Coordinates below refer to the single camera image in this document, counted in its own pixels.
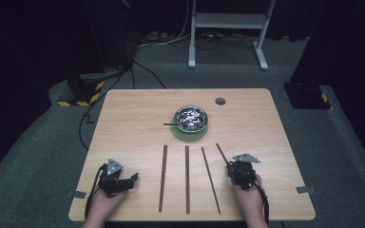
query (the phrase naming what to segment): silver bowl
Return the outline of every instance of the silver bowl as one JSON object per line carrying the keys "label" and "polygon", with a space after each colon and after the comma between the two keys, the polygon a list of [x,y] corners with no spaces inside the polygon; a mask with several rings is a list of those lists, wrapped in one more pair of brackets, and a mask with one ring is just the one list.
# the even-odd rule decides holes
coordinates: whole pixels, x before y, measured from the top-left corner
{"label": "silver bowl", "polygon": [[174,115],[174,124],[183,132],[197,133],[208,124],[206,112],[197,106],[184,106]]}

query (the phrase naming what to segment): tabletop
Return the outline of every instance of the tabletop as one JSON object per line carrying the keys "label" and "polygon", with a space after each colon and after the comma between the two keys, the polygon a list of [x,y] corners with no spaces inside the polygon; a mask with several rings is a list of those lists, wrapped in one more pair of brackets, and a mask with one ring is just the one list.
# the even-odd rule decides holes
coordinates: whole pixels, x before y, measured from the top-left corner
{"label": "tabletop", "polygon": [[[206,134],[194,142],[177,139],[170,130],[175,126],[163,125],[186,105],[201,107],[208,116]],[[309,195],[296,189],[304,186],[303,178],[271,93],[264,88],[108,91],[76,190],[89,194],[98,168],[112,158],[124,165],[120,179],[137,172],[139,178],[109,220],[242,220],[217,144],[229,161],[243,153],[260,160],[253,168],[268,196],[270,220],[315,217]],[[84,220],[85,206],[86,197],[74,198],[69,218]]]}

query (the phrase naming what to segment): human hand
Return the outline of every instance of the human hand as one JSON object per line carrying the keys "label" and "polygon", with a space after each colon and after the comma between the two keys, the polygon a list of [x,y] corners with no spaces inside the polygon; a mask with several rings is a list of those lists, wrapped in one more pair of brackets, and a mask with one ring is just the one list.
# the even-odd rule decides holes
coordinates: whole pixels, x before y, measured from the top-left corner
{"label": "human hand", "polygon": [[126,198],[127,191],[119,192],[110,198],[103,189],[98,189],[91,200],[84,228],[102,227],[115,208]]}
{"label": "human hand", "polygon": [[[256,177],[259,187],[263,190],[260,176],[256,174]],[[247,226],[249,228],[268,227],[263,218],[263,202],[257,187],[251,186],[249,189],[243,190],[232,182],[232,188]]]}

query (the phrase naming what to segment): yellow and black tape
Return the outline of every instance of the yellow and black tape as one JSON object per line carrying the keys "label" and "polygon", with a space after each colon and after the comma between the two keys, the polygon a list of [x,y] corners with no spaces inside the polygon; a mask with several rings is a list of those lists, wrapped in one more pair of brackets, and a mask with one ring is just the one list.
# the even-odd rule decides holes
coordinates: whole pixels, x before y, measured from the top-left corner
{"label": "yellow and black tape", "polygon": [[58,101],[59,106],[89,106],[95,103],[99,97],[100,92],[102,91],[103,85],[105,82],[100,82],[96,85],[94,89],[94,93],[90,96],[90,99],[86,99],[85,101],[68,101],[68,100],[62,100]]}

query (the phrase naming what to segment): wooden chopstick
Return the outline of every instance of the wooden chopstick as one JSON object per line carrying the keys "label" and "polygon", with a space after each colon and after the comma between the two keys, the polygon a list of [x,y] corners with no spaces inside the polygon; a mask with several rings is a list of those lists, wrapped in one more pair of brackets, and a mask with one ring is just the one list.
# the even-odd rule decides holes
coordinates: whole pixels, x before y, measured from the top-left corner
{"label": "wooden chopstick", "polygon": [[203,159],[205,160],[206,170],[208,171],[210,185],[212,185],[213,196],[215,197],[216,206],[218,207],[218,212],[220,214],[221,213],[221,208],[219,207],[218,197],[216,196],[215,186],[213,185],[212,175],[210,174],[209,165],[208,165],[206,155],[205,155],[205,150],[203,149],[203,147],[202,147],[202,154],[203,154]]}
{"label": "wooden chopstick", "polygon": [[189,146],[185,146],[185,200],[186,200],[186,214],[190,212],[189,199]]}
{"label": "wooden chopstick", "polygon": [[162,210],[163,210],[165,168],[166,168],[166,164],[167,164],[167,148],[168,148],[168,146],[165,144],[163,147],[162,180],[161,180],[161,184],[160,184],[159,212],[162,212]]}

